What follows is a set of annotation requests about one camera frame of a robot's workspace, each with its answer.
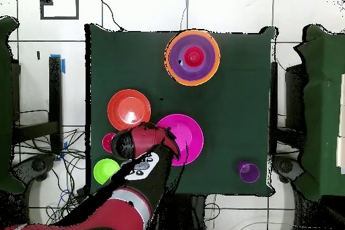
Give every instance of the pink plate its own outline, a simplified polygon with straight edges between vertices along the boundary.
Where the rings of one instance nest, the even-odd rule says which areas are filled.
[[[188,159],[185,163],[192,163],[200,154],[203,147],[203,134],[199,124],[190,116],[183,114],[172,114],[164,117],[157,123],[160,127],[170,127],[171,132],[176,136],[176,143],[180,148],[180,160],[174,158],[173,166],[182,166],[187,158],[186,144],[188,148]]]

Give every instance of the green bowl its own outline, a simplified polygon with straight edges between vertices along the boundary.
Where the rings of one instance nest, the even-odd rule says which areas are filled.
[[[94,166],[94,178],[98,183],[103,185],[109,177],[114,175],[119,169],[119,164],[114,160],[102,159]]]

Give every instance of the cup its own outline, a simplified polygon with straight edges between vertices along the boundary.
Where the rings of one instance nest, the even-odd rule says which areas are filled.
[[[242,161],[239,163],[240,178],[245,183],[255,183],[260,176],[260,171],[253,163]]]

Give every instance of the green table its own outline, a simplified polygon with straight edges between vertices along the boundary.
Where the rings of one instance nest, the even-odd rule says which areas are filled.
[[[178,84],[164,67],[164,50],[176,32],[108,32],[93,24],[86,25],[89,32],[91,169],[100,159],[112,157],[102,147],[104,135],[115,132],[106,114],[108,102],[116,92],[131,88],[148,98],[152,123],[182,113],[194,118],[203,130],[203,150],[185,167],[177,193],[271,194],[266,174],[275,28],[264,28],[261,34],[212,34],[220,48],[219,69],[210,81],[194,87]],[[257,182],[241,181],[237,165],[243,160],[259,167]],[[181,167],[173,167],[169,180],[180,171]],[[93,193],[100,185],[92,170],[88,175]]]

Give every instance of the plate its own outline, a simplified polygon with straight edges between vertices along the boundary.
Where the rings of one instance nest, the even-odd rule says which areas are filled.
[[[139,91],[125,89],[116,93],[108,104],[108,118],[119,131],[149,122],[151,106]]]
[[[219,62],[217,42],[204,30],[180,32],[165,50],[167,72],[178,83],[186,86],[207,82],[218,70]]]
[[[179,160],[172,160],[173,166],[182,166],[187,158],[186,165],[192,163],[203,148],[203,134],[199,124],[190,116],[184,114],[172,114],[161,119],[157,126],[170,127],[171,132],[176,136],[176,143],[180,148],[181,157]]]

